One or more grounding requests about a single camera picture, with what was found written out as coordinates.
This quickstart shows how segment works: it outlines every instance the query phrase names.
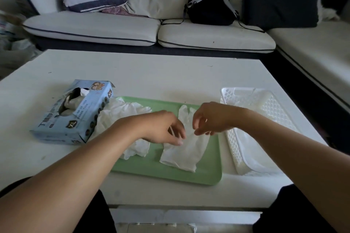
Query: blue box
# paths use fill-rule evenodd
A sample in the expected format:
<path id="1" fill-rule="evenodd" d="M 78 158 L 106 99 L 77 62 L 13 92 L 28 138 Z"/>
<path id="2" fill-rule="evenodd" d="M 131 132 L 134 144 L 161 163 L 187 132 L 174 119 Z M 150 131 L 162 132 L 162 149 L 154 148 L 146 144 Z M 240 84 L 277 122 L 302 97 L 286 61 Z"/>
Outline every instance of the blue box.
<path id="1" fill-rule="evenodd" d="M 97 117 L 113 96 L 113 84 L 109 81 L 75 80 L 66 93 L 44 115 L 38 126 L 30 132 L 43 143 L 86 143 L 94 131 Z M 90 89 L 79 107 L 69 116 L 61 116 L 66 110 L 67 96 L 80 95 L 80 89 Z"/>

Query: plastic basket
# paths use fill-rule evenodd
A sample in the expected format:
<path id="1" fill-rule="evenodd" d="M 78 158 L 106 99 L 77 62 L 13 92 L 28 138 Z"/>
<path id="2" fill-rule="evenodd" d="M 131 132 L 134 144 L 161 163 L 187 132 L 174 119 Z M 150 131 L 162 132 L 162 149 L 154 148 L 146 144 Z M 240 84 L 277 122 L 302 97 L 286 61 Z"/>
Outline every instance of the plastic basket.
<path id="1" fill-rule="evenodd" d="M 296 132 L 293 121 L 269 90 L 256 88 L 222 88 L 221 103 L 245 107 Z M 226 131 L 230 151 L 239 175 L 281 175 L 283 172 L 250 135 L 234 128 Z"/>

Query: person's right hand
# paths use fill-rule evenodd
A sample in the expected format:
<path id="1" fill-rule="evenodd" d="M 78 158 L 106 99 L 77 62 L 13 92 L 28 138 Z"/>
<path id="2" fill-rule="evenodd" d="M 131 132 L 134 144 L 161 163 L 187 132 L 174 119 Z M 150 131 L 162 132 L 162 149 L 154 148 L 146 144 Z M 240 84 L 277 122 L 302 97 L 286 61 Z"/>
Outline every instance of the person's right hand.
<path id="1" fill-rule="evenodd" d="M 242 111 L 243 108 L 217 102 L 203 103 L 193 116 L 195 135 L 213 135 L 234 128 Z"/>

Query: floor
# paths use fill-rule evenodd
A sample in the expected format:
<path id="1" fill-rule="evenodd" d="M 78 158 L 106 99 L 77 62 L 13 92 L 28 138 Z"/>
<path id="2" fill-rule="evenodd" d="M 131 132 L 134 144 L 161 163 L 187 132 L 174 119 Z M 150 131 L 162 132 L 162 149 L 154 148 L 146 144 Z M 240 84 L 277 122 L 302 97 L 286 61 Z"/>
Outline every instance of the floor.
<path id="1" fill-rule="evenodd" d="M 252 233 L 251 225 L 116 224 L 118 233 Z"/>

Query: backpack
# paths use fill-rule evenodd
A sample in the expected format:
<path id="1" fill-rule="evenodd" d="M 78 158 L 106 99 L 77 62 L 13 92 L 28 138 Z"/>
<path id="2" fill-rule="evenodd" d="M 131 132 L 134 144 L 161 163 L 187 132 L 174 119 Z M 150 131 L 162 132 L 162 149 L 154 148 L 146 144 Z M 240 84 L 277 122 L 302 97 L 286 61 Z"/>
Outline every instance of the backpack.
<path id="1" fill-rule="evenodd" d="M 185 6 L 191 22 L 207 25 L 231 25 L 238 19 L 229 0 L 188 0 Z"/>

